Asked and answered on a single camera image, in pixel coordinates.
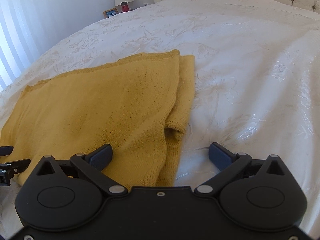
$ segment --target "silver bolt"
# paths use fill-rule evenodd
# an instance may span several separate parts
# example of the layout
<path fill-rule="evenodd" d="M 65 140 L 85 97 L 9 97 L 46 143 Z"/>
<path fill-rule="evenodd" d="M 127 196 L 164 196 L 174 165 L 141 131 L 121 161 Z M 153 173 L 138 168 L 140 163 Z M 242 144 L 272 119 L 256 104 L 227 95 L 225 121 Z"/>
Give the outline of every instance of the silver bolt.
<path fill-rule="evenodd" d="M 158 196 L 158 197 L 164 197 L 164 195 L 165 195 L 164 192 L 158 192 L 158 193 L 157 193 L 157 196 Z"/>
<path fill-rule="evenodd" d="M 113 194 L 120 194 L 125 191 L 125 188 L 121 185 L 115 185 L 115 186 L 111 186 L 109 188 L 109 191 Z"/>
<path fill-rule="evenodd" d="M 34 240 L 32 236 L 24 236 L 23 240 Z"/>
<path fill-rule="evenodd" d="M 197 187 L 198 192 L 208 194 L 213 191 L 213 188 L 209 185 L 200 185 Z"/>

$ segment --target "floral pattern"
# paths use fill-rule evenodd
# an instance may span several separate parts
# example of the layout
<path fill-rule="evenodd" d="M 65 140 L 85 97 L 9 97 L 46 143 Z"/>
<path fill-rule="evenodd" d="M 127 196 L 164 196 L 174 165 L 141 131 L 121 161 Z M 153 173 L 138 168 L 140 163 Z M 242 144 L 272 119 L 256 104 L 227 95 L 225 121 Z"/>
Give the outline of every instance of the floral pattern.
<path fill-rule="evenodd" d="M 194 188 L 218 172 L 207 156 L 213 141 L 258 159 L 278 154 L 309 201 L 301 226 L 316 237 L 319 27 L 318 14 L 272 0 L 165 0 L 121 13 L 60 41 L 1 92 L 0 128 L 26 85 L 135 53 L 179 49 L 195 55 L 196 93 L 175 184 Z M 9 236 L 17 227 L 6 221 L 17 217 L 13 201 L 4 207 L 0 231 Z"/>

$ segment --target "wooden picture frame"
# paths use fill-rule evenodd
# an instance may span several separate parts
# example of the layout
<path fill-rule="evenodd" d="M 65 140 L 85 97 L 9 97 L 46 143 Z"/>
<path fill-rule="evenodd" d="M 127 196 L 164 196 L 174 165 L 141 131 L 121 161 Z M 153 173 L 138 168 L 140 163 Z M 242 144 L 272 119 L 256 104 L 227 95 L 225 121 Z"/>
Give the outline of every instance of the wooden picture frame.
<path fill-rule="evenodd" d="M 104 18 L 109 18 L 110 16 L 114 16 L 116 14 L 118 14 L 118 10 L 116 8 L 112 8 L 110 10 L 107 10 L 107 11 L 104 11 L 103 12 L 103 15 L 104 15 Z"/>

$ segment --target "folded yellow sweater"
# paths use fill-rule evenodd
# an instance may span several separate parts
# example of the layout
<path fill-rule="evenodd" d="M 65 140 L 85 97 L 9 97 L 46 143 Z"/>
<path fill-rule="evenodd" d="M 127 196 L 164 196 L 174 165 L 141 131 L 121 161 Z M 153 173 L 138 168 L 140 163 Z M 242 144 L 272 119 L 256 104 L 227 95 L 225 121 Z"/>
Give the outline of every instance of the folded yellow sweater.
<path fill-rule="evenodd" d="M 102 172 L 131 186 L 172 186 L 194 97 L 194 57 L 141 53 L 26 87 L 1 131 L 12 145 L 0 162 L 29 158 L 23 184 L 44 155 L 88 154 L 104 143 L 113 160 Z"/>

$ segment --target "triangular cutout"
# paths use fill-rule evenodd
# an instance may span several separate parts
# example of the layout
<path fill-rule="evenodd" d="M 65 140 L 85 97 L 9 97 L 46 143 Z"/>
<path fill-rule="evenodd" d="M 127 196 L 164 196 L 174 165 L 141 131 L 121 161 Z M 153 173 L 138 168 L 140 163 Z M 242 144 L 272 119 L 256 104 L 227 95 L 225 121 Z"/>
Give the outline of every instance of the triangular cutout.
<path fill-rule="evenodd" d="M 47 174 L 54 174 L 54 170 L 51 166 L 50 162 L 45 162 L 44 164 L 42 164 L 40 170 L 38 171 L 37 175 L 41 176 L 41 175 L 47 175 Z"/>
<path fill-rule="evenodd" d="M 271 164 L 267 170 L 267 173 L 281 175 L 281 176 L 284 175 L 284 172 L 282 171 L 277 161 L 271 161 Z"/>

